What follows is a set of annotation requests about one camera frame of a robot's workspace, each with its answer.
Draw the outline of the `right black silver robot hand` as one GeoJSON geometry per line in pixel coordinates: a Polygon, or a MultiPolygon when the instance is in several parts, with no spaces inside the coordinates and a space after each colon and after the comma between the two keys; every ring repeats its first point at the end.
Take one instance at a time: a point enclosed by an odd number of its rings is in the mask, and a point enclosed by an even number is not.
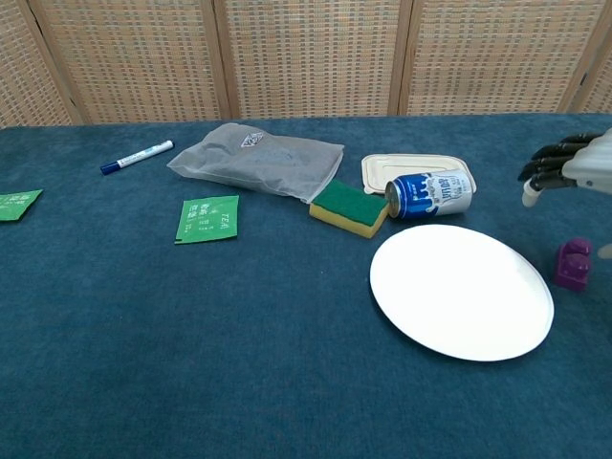
{"type": "Polygon", "coordinates": [[[546,189],[581,187],[612,195],[612,127],[580,133],[541,147],[524,165],[522,204],[533,207],[546,189]]]}

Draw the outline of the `purple two-stud toy brick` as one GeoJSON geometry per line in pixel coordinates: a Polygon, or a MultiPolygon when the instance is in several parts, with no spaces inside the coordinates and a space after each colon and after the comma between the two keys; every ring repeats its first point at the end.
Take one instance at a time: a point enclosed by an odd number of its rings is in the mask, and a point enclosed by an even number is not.
{"type": "Polygon", "coordinates": [[[582,237],[561,244],[557,250],[554,283],[570,291],[584,291],[591,270],[591,253],[591,242],[582,237]]]}

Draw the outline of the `blue and white drink can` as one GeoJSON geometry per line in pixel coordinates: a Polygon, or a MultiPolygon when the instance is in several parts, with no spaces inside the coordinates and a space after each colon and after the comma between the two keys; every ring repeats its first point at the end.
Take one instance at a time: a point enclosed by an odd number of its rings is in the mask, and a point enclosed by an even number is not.
{"type": "Polygon", "coordinates": [[[417,219],[466,211],[473,190],[460,169],[402,175],[388,182],[384,197],[393,218],[417,219]]]}

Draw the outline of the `white round paper plate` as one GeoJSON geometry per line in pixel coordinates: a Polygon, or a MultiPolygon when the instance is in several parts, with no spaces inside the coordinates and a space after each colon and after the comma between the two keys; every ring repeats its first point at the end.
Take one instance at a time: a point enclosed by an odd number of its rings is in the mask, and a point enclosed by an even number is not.
{"type": "Polygon", "coordinates": [[[370,266],[373,296],[403,334],[466,361],[505,361],[546,340],[555,305],[520,253],[472,229],[422,225],[386,239],[370,266]]]}

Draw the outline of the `beige plastic tray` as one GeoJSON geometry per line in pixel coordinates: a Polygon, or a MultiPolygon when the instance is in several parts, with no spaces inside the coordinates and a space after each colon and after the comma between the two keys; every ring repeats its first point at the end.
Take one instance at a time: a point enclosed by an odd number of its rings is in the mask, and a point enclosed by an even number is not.
{"type": "Polygon", "coordinates": [[[402,175],[462,170],[469,180],[471,189],[477,185],[465,161],[449,155],[435,154],[372,154],[361,160],[363,191],[366,194],[384,194],[388,182],[402,175]]]}

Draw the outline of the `green and yellow sponge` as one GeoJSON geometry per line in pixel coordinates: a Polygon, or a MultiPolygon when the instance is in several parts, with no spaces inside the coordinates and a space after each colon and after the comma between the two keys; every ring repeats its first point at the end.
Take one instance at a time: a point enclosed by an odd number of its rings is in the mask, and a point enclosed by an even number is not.
{"type": "Polygon", "coordinates": [[[332,180],[309,205],[309,214],[329,225],[364,238],[372,238],[388,214],[388,203],[379,195],[339,180],[332,180]]]}

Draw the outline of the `woven bamboo folding screen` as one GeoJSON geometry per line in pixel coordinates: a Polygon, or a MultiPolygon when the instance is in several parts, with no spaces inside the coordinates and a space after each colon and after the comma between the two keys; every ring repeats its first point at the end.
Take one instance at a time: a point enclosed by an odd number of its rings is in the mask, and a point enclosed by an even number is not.
{"type": "Polygon", "coordinates": [[[0,0],[0,129],[612,114],[612,0],[0,0]]]}

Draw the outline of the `grey translucent zip bag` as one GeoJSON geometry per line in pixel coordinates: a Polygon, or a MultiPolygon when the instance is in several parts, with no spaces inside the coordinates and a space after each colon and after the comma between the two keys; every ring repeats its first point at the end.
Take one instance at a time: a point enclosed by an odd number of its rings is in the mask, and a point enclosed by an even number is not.
{"type": "Polygon", "coordinates": [[[344,146],[225,123],[167,167],[178,175],[311,203],[334,179],[344,146]]]}

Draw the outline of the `green tea packet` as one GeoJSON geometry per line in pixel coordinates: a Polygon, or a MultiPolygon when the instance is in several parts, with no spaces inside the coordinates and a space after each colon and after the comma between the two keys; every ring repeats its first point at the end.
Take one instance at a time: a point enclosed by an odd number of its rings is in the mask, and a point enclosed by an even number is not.
{"type": "Polygon", "coordinates": [[[0,222],[19,220],[42,192],[36,189],[0,195],[0,222]]]}
{"type": "Polygon", "coordinates": [[[238,204],[237,195],[184,201],[175,243],[191,244],[236,237],[238,204]]]}

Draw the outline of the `blue carpet table cover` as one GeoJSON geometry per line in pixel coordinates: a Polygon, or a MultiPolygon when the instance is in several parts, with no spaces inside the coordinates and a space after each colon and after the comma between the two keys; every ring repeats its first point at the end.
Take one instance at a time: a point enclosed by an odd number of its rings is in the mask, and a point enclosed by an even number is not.
{"type": "Polygon", "coordinates": [[[240,192],[234,239],[178,245],[173,173],[212,121],[0,128],[0,459],[612,459],[612,260],[560,287],[548,338],[497,363],[399,332],[372,239],[240,192]]]}

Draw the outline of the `white marker with blue cap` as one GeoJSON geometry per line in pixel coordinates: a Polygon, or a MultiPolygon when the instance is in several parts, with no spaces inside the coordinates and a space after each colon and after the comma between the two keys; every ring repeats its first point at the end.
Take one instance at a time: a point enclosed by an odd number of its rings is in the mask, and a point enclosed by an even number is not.
{"type": "Polygon", "coordinates": [[[148,148],[145,148],[144,150],[131,154],[127,157],[118,159],[110,164],[105,164],[101,166],[99,169],[103,175],[109,175],[123,168],[126,168],[127,166],[139,163],[141,161],[144,161],[146,159],[149,159],[161,153],[164,153],[168,150],[171,150],[173,147],[174,147],[174,142],[171,140],[168,140],[168,141],[150,146],[148,148]]]}

